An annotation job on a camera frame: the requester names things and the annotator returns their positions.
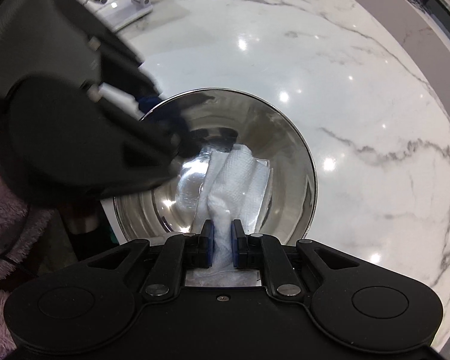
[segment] blue gripper pad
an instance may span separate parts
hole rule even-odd
[[[209,267],[212,266],[214,261],[214,223],[207,219],[202,227],[202,232],[199,236],[199,253],[206,251],[206,261]]]
[[[233,266],[245,268],[247,266],[247,236],[243,231],[239,219],[234,219],[231,224]]]

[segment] marble countertop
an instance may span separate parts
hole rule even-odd
[[[152,0],[121,31],[165,97],[252,93],[301,131],[318,172],[307,237],[417,279],[450,335],[450,118],[354,0]]]

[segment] phone stand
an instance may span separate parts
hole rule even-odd
[[[145,16],[153,9],[150,0],[102,0],[102,2],[89,0],[86,5],[94,5],[91,10],[114,32]]]

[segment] stainless steel bowl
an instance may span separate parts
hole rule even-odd
[[[269,160],[273,169],[260,233],[290,245],[305,236],[317,202],[315,165],[305,140],[279,110],[247,93],[215,88],[179,94],[150,113],[159,107],[178,107],[203,149],[184,162],[170,182],[115,198],[118,222],[128,240],[190,232],[210,152],[228,152],[234,143],[247,145],[254,157]]]

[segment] pink fluffy blanket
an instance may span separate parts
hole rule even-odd
[[[27,256],[53,214],[50,210],[31,208],[27,216],[27,211],[27,204],[17,198],[0,178],[0,240],[7,236],[17,239],[7,257],[18,263]],[[14,269],[11,264],[0,260],[0,279]],[[7,296],[8,293],[0,291],[0,359],[15,348],[3,320],[3,305]]]

